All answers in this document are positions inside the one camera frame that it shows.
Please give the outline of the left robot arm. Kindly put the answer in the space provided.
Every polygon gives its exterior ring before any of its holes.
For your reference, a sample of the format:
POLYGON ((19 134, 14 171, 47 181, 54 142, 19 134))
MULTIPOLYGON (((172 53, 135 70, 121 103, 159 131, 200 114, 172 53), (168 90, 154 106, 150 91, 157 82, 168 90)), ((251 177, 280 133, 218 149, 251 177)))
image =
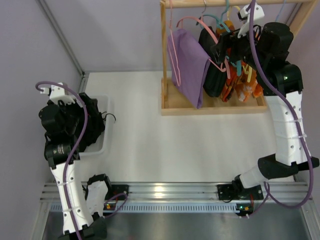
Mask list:
POLYGON ((105 240, 105 199, 112 189, 109 177, 94 174, 82 185, 81 157, 105 131, 98 100, 82 96, 85 107, 62 100, 47 105, 38 114, 45 129, 44 158, 55 179, 63 214, 60 240, 105 240))

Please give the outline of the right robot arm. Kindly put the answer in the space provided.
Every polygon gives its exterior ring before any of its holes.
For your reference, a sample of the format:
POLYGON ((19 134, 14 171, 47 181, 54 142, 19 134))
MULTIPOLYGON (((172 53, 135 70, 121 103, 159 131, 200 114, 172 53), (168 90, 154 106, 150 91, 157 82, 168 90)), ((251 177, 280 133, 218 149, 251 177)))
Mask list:
POLYGON ((210 47, 218 63, 229 53, 231 60, 242 60, 256 70, 274 126, 276 152, 259 158, 255 167, 236 176, 233 188, 238 195, 246 194, 268 180, 287 178, 300 171, 309 171, 312 187, 313 170, 320 166, 320 160, 311 156, 306 144, 302 73, 287 61, 294 34, 279 22, 256 28, 251 27, 244 36, 238 35, 239 30, 224 32, 210 47))

